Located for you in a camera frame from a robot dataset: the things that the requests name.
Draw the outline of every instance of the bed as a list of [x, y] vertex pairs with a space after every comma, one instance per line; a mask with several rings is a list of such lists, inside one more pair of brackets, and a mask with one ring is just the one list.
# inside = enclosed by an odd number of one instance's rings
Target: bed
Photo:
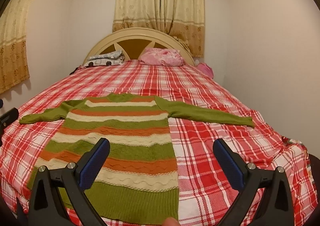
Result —
[[[187, 64], [180, 67], [142, 65], [136, 59], [145, 47], [178, 49]], [[127, 60], [123, 65], [77, 70], [21, 106], [20, 117], [57, 107], [65, 100], [103, 96], [111, 92], [158, 95], [167, 100], [180, 100], [238, 116], [251, 116], [256, 125], [254, 129], [169, 119], [178, 164], [179, 222], [189, 226], [215, 225], [237, 196], [238, 192], [231, 188], [212, 153], [213, 141], [218, 138], [223, 138], [247, 163], [255, 163], [263, 169], [284, 167], [292, 192], [295, 225], [306, 222], [318, 203], [312, 169], [316, 170], [320, 165], [312, 168], [307, 149], [301, 142], [278, 134], [266, 124], [258, 111], [248, 108], [198, 71], [187, 48], [176, 39], [156, 30], [128, 28], [101, 40], [85, 59], [118, 49], [124, 52]], [[7, 128], [0, 148], [0, 180], [1, 194], [11, 210], [16, 210], [16, 198], [25, 211], [28, 210], [30, 190], [27, 182], [33, 164], [62, 123], [60, 120], [20, 125], [16, 121]], [[312, 164], [317, 162], [318, 159], [314, 158]], [[262, 193], [262, 190], [257, 193], [243, 225], [252, 220]], [[68, 213], [75, 224], [80, 223], [73, 210], [68, 209]], [[104, 220], [108, 225], [130, 225]]]

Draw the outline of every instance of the red plaid bedsheet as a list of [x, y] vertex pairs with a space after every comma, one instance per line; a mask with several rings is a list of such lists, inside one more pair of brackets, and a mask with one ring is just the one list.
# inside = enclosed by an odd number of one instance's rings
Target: red plaid bedsheet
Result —
[[[238, 116], [252, 116], [256, 127], [209, 124], [169, 118], [179, 174], [179, 221], [182, 225], [215, 225], [226, 213], [237, 191], [230, 187], [212, 153], [213, 141], [223, 138], [246, 162], [259, 168], [284, 167], [291, 186], [295, 225], [302, 225], [317, 205], [307, 149], [298, 141], [281, 137], [259, 112], [249, 109], [227, 90], [189, 65], [162, 67], [129, 61], [119, 66], [98, 66], [76, 71], [53, 84], [20, 107], [20, 117], [43, 112], [62, 101], [131, 92], [158, 95], [200, 107], [227, 111]], [[20, 125], [7, 128], [0, 148], [1, 194], [15, 211], [19, 198], [27, 211], [30, 191], [26, 185], [31, 169], [46, 143], [63, 121]], [[263, 191], [257, 193], [244, 219], [253, 218]], [[72, 220], [79, 224], [73, 210]], [[108, 225], [129, 225], [105, 219]]]

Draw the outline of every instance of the cream stripe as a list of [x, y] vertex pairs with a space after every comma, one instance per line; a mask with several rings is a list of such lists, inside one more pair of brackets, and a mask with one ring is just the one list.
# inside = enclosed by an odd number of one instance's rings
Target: cream stripe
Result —
[[[41, 165], [45, 165], [49, 169], [58, 169], [64, 168], [67, 163], [55, 158], [50, 161], [38, 158], [35, 166], [40, 167]], [[178, 172], [149, 175], [142, 173], [123, 173], [103, 167], [97, 175], [95, 182], [103, 182], [133, 189], [165, 191], [178, 187]]]
[[156, 105], [156, 102], [153, 100], [151, 102], [99, 102], [94, 103], [90, 100], [87, 100], [85, 104], [88, 107], [128, 107], [128, 106], [140, 106], [140, 107], [152, 107]]
[[39, 157], [36, 161], [35, 167], [41, 167], [41, 165], [45, 165], [49, 170], [50, 169], [58, 169], [65, 168], [68, 163], [59, 159], [51, 159], [50, 161], [46, 161]]
[[141, 122], [167, 119], [168, 113], [150, 116], [83, 116], [69, 112], [67, 118], [80, 122], [104, 122], [111, 119], [123, 122]]
[[58, 143], [75, 143], [79, 140], [87, 141], [91, 144], [96, 144], [100, 138], [107, 138], [110, 143], [123, 144], [128, 146], [152, 146], [154, 144], [167, 144], [171, 143], [170, 134], [153, 134], [147, 137], [138, 136], [115, 136], [115, 135], [103, 135], [100, 133], [89, 133], [87, 135], [65, 135], [60, 132], [55, 133], [52, 140]]

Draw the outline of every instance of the headboard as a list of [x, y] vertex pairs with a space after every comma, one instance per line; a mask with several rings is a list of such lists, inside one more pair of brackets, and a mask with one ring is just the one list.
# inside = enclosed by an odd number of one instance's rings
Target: headboard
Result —
[[98, 42], [88, 53], [90, 56], [122, 50], [125, 60], [138, 59], [146, 47], [173, 48], [180, 51], [186, 63], [195, 66], [192, 56], [177, 40], [158, 30], [132, 27], [116, 31]]

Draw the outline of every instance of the pink pillow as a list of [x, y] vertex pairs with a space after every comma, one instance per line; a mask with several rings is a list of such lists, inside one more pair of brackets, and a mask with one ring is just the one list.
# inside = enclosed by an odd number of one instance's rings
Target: pink pillow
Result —
[[184, 59], [175, 49], [145, 48], [139, 60], [146, 65], [181, 66]]
[[213, 70], [206, 63], [201, 62], [197, 65], [197, 69], [202, 71], [205, 75], [207, 75], [210, 79], [213, 79]]

